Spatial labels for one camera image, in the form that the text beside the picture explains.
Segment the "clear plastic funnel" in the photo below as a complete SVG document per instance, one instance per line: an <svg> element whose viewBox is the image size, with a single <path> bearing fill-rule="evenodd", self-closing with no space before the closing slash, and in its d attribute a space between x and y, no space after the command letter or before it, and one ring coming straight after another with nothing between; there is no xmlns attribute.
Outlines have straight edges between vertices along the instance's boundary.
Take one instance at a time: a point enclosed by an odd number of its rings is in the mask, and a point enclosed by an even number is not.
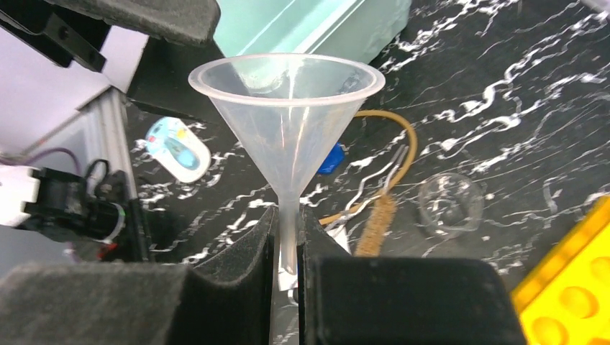
<svg viewBox="0 0 610 345"><path fill-rule="evenodd" d="M384 75L343 58L272 52L205 63L188 82L276 193L280 263L295 273L301 194L364 101L384 87Z"/></svg>

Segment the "brown test tube brush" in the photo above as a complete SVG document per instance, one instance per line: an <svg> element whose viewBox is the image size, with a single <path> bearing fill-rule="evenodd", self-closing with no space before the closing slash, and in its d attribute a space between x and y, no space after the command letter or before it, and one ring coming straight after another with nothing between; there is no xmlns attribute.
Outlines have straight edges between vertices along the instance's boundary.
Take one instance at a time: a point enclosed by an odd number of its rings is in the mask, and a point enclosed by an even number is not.
<svg viewBox="0 0 610 345"><path fill-rule="evenodd" d="M377 257L386 238L397 210L396 200L384 193L375 201L365 228L360 236L354 255L356 257Z"/></svg>

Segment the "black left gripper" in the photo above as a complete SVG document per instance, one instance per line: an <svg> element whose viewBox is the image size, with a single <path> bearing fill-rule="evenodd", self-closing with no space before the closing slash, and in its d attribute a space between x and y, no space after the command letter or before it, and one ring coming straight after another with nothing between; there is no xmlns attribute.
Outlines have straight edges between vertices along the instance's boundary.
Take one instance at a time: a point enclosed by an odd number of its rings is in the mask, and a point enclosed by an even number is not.
<svg viewBox="0 0 610 345"><path fill-rule="evenodd" d="M77 62L101 72L112 26L182 45L211 39L221 15L216 1L2 1L1 28L56 65Z"/></svg>

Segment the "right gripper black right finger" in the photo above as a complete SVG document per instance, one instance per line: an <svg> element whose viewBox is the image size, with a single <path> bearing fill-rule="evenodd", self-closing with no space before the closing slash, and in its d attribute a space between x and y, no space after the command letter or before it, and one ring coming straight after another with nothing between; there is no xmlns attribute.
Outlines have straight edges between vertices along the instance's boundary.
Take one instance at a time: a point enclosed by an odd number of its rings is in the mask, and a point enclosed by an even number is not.
<svg viewBox="0 0 610 345"><path fill-rule="evenodd" d="M301 209L302 344L525 344L503 280L466 258L354 257Z"/></svg>

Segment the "blue round cap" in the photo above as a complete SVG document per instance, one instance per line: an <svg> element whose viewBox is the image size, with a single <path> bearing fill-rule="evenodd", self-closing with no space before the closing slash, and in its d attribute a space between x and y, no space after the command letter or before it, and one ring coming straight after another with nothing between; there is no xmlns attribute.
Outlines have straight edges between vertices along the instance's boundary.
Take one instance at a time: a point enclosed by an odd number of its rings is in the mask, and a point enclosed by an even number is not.
<svg viewBox="0 0 610 345"><path fill-rule="evenodd" d="M320 175L332 174L345 159L345 151L340 143L331 149L323 163L320 165L317 173Z"/></svg>

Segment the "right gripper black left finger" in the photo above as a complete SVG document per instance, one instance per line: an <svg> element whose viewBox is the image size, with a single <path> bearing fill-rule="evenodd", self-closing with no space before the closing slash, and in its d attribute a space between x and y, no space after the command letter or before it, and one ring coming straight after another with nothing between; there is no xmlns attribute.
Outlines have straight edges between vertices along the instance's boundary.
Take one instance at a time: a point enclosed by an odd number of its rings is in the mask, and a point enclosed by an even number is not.
<svg viewBox="0 0 610 345"><path fill-rule="evenodd" d="M3 344L268 344L278 210L202 266L25 264L1 280Z"/></svg>

